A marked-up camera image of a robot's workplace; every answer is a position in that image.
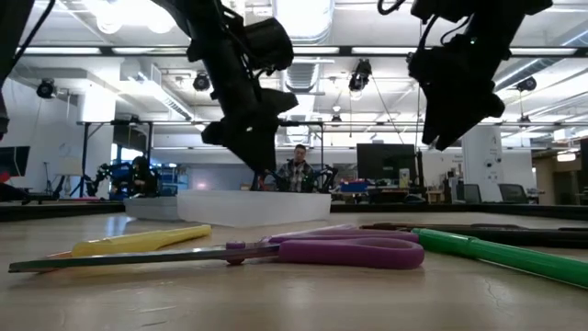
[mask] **purple scissors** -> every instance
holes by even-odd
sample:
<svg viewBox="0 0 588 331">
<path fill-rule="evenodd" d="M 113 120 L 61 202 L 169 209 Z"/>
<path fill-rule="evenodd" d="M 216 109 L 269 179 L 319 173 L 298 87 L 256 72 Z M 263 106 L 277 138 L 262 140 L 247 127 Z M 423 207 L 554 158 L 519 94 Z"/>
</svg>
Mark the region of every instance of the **purple scissors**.
<svg viewBox="0 0 588 331">
<path fill-rule="evenodd" d="M 56 257 L 15 262 L 9 272 L 47 272 L 60 268 L 113 266 L 135 263 L 225 260 L 240 264 L 247 258 L 278 257 L 292 263 L 318 263 L 368 268 L 417 268 L 424 251 L 418 236 L 387 230 L 359 230 L 350 225 L 308 232 L 279 234 L 257 243 L 227 243 L 184 250 L 123 253 L 93 257 Z"/>
<path fill-rule="evenodd" d="M 266 239 L 279 245 L 279 261 L 367 268 L 410 269 L 419 267 L 424 250 L 418 235 L 405 232 L 321 229 L 297 234 L 281 234 Z M 227 243 L 227 249 L 248 249 L 246 243 Z M 242 259 L 228 260 L 240 264 Z"/>
</svg>

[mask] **office chair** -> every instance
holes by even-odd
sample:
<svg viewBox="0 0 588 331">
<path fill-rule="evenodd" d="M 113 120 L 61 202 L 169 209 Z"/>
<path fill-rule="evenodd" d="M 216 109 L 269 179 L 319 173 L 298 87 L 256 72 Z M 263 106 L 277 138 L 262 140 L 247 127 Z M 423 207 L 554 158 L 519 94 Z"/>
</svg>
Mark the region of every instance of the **office chair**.
<svg viewBox="0 0 588 331">
<path fill-rule="evenodd" d="M 463 197 L 466 203 L 481 203 L 480 186 L 478 184 L 464 184 Z"/>
<path fill-rule="evenodd" d="M 498 184 L 500 194 L 503 196 L 503 202 L 528 204 L 525 188 L 518 184 Z"/>
</svg>

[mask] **plastic container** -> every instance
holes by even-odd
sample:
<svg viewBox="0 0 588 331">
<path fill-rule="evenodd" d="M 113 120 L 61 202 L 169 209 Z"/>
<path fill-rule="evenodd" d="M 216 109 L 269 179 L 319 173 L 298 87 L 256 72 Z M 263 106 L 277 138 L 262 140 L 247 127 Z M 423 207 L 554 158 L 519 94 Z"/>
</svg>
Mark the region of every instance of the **plastic container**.
<svg viewBox="0 0 588 331">
<path fill-rule="evenodd" d="M 330 194 L 181 190 L 177 196 L 180 219 L 231 227 L 324 220 L 330 212 Z"/>
<path fill-rule="evenodd" d="M 126 213 L 140 220 L 180 221 L 176 197 L 125 199 Z"/>
</svg>

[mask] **white pillar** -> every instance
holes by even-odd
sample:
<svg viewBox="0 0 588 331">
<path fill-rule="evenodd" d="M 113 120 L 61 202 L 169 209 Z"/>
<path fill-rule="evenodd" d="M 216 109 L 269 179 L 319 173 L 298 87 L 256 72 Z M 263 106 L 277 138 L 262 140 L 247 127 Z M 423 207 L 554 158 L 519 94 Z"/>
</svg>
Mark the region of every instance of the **white pillar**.
<svg viewBox="0 0 588 331">
<path fill-rule="evenodd" d="M 117 96 L 102 86 L 90 87 L 78 100 L 81 121 L 110 121 L 115 118 Z M 114 127 L 103 125 L 90 126 L 89 133 L 97 131 L 88 139 L 85 174 L 94 178 L 98 167 L 104 163 L 110 164 Z M 99 198 L 108 197 L 108 184 L 101 183 L 96 194 Z"/>
<path fill-rule="evenodd" d="M 474 127 L 462 139 L 465 184 L 478 184 L 483 202 L 502 201 L 503 146 L 500 128 Z"/>
</svg>

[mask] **robotic arm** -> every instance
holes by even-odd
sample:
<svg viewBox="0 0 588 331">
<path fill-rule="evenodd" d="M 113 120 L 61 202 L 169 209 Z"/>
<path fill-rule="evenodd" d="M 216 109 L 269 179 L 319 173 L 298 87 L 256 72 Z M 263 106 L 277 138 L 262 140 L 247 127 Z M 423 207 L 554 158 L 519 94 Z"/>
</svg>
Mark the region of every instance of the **robotic arm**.
<svg viewBox="0 0 588 331">
<path fill-rule="evenodd" d="M 202 140 L 227 147 L 256 173 L 274 170 L 277 114 L 296 107 L 298 101 L 291 93 L 262 88 L 258 78 L 292 64 L 286 31 L 274 18 L 245 27 L 243 18 L 221 0 L 152 1 L 190 37 L 188 60 L 202 60 L 214 87 L 210 96 L 219 100 L 224 113 L 221 121 L 202 132 Z M 388 15 L 405 0 L 388 9 L 383 2 L 379 0 L 378 10 Z M 31 33 L 15 55 L 33 3 L 0 1 L 0 85 L 34 36 Z M 50 0 L 50 11 L 54 3 Z M 551 0 L 413 1 L 411 13 L 428 22 L 417 51 L 408 59 L 409 75 L 427 98 L 423 143 L 444 150 L 484 118 L 502 115 L 504 103 L 493 93 L 492 77 L 500 62 L 509 58 L 510 43 L 525 16 L 551 5 Z M 427 49 L 426 36 L 440 17 L 454 23 L 467 17 L 469 25 L 451 41 Z M 7 122 L 0 98 L 0 138 Z"/>
<path fill-rule="evenodd" d="M 385 9 L 379 0 L 378 11 L 388 15 L 405 1 Z M 409 76 L 427 99 L 423 143 L 445 150 L 483 119 L 503 115 L 492 78 L 511 56 L 510 44 L 525 16 L 552 5 L 551 0 L 414 0 L 411 14 L 428 22 L 417 51 L 407 59 Z M 467 17 L 462 27 L 468 26 L 451 41 L 442 39 L 442 46 L 426 49 L 427 35 L 440 17 L 453 23 Z"/>
<path fill-rule="evenodd" d="M 204 143 L 222 145 L 252 170 L 276 169 L 277 115 L 298 105 L 296 96 L 259 85 L 292 64 L 292 43 L 270 18 L 245 27 L 243 18 L 220 0 L 152 0 L 167 10 L 190 37 L 187 58 L 202 60 L 224 113 L 202 132 Z"/>
</svg>

